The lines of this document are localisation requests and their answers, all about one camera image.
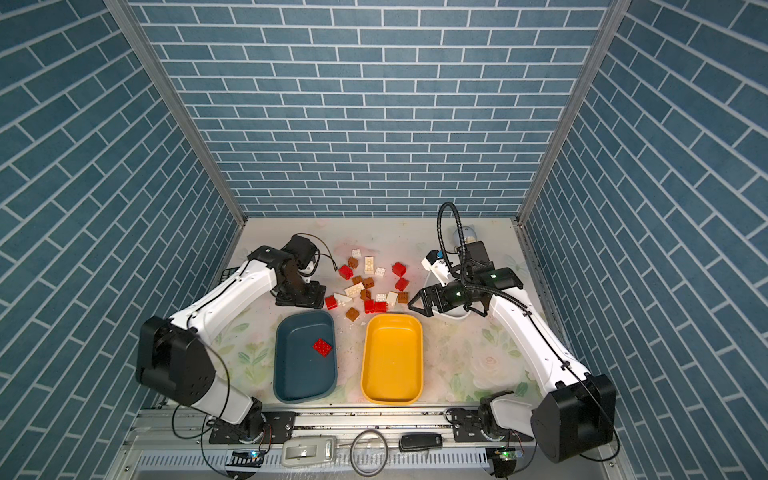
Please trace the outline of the long white lego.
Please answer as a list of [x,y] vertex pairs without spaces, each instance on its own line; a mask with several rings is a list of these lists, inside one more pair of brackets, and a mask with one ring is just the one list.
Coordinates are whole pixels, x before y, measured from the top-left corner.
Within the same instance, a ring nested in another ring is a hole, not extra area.
[[345,289],[345,295],[350,298],[357,298],[360,296],[360,293],[365,289],[365,286],[363,283],[357,283],[354,284],[348,288]]

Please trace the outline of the brown lego front lone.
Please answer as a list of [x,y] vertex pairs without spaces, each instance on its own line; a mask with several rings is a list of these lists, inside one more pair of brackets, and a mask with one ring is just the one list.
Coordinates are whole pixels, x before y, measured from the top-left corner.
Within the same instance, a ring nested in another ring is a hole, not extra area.
[[347,318],[348,318],[350,321],[354,322],[354,321],[356,321],[356,320],[358,319],[358,317],[360,316],[360,312],[359,312],[357,309],[355,309],[354,307],[352,307],[352,308],[350,308],[350,309],[349,309],[349,310],[346,312],[345,316],[346,316],[346,317],[347,317]]

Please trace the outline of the long white lego brick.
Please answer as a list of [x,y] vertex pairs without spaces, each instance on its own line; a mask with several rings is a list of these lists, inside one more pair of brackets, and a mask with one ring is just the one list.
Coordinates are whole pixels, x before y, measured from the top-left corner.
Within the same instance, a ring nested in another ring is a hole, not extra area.
[[373,256],[366,256],[364,258],[364,274],[373,275],[375,273],[375,258]]

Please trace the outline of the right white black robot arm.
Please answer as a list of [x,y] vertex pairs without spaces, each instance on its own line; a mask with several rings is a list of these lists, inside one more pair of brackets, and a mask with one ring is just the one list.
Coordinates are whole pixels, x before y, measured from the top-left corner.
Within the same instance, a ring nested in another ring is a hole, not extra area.
[[484,244],[457,234],[456,259],[440,240],[422,265],[436,283],[419,290],[408,307],[424,317],[456,309],[497,321],[521,351],[542,392],[535,407],[511,392],[482,399],[478,414],[487,435],[519,432],[532,438],[553,463],[621,443],[615,427],[616,388],[604,374],[594,375],[554,334],[534,308],[524,284],[509,267],[497,267]]

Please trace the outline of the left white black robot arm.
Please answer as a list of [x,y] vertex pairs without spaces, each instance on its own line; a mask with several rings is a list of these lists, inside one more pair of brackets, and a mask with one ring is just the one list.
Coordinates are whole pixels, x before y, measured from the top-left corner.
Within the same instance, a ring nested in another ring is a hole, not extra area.
[[280,249],[261,246],[204,297],[168,318],[145,321],[137,349],[138,383],[256,438],[265,423],[262,404],[236,389],[230,374],[217,375],[213,341],[267,293],[275,295],[278,306],[321,308],[326,287],[311,278],[320,257],[317,246],[300,234]]

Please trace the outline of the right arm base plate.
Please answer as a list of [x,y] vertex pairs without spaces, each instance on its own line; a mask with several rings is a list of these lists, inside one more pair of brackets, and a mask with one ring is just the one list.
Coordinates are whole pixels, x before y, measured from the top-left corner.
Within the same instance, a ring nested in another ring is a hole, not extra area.
[[444,411],[444,417],[457,443],[533,441],[529,435],[498,426],[484,407],[475,410],[452,407]]

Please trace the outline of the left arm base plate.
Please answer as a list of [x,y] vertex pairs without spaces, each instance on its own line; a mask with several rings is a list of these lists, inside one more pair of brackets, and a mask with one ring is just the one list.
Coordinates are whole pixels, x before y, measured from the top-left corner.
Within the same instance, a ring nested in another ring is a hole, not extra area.
[[294,411],[260,411],[237,425],[222,420],[213,422],[209,443],[213,445],[283,444],[293,435]]

